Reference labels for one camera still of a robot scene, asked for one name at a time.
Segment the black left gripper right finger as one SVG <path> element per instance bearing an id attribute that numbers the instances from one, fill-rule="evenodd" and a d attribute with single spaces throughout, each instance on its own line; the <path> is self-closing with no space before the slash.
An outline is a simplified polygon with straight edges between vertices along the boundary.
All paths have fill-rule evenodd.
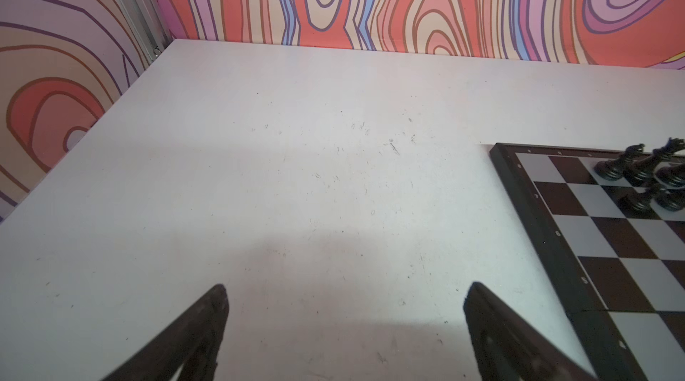
<path id="1" fill-rule="evenodd" d="M 463 310 L 483 380 L 595 379 L 483 283 L 472 283 Z"/>

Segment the black chess pawn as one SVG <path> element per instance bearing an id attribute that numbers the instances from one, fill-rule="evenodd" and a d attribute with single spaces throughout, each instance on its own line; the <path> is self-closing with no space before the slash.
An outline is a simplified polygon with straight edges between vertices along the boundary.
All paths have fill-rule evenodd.
<path id="1" fill-rule="evenodd" d="M 651 204 L 657 198 L 663 195 L 665 188 L 661 184 L 653 184 L 645 188 L 643 192 L 633 192 L 626 194 L 619 199 L 618 205 L 620 208 L 631 213 L 651 213 L 653 211 Z"/>
<path id="2" fill-rule="evenodd" d="M 656 203 L 669 212 L 679 212 L 685 207 L 685 190 L 664 190 L 656 197 Z"/>

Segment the black chess knight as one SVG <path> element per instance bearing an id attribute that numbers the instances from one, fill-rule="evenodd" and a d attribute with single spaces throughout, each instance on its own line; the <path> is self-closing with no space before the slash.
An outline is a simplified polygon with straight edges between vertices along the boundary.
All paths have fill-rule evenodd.
<path id="1" fill-rule="evenodd" d="M 599 177 L 606 181 L 618 181 L 624 177 L 628 166 L 641 154 L 644 153 L 644 144 L 626 147 L 624 152 L 615 159 L 597 163 L 593 170 Z"/>

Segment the black white chess board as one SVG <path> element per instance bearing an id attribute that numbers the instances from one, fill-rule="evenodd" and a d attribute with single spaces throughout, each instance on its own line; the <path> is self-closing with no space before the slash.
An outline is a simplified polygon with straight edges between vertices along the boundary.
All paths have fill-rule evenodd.
<path id="1" fill-rule="evenodd" d="M 619 207 L 661 184 L 606 181 L 622 151 L 498 143 L 490 157 L 542 266 L 603 380 L 684 377 L 684 209 Z"/>

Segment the black chess piece back row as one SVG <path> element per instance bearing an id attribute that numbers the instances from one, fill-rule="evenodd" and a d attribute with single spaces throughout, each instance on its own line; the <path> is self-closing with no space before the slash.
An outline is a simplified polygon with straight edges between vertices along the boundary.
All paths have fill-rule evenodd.
<path id="1" fill-rule="evenodd" d="M 683 188 L 685 186 L 685 164 L 660 168 L 655 173 L 656 179 L 669 188 Z"/>

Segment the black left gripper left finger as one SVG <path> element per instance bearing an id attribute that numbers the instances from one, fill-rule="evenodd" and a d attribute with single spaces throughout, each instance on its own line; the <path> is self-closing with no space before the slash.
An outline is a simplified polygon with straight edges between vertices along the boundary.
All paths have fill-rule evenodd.
<path id="1" fill-rule="evenodd" d="M 226 288 L 217 284 L 107 380 L 212 380 L 229 315 Z"/>

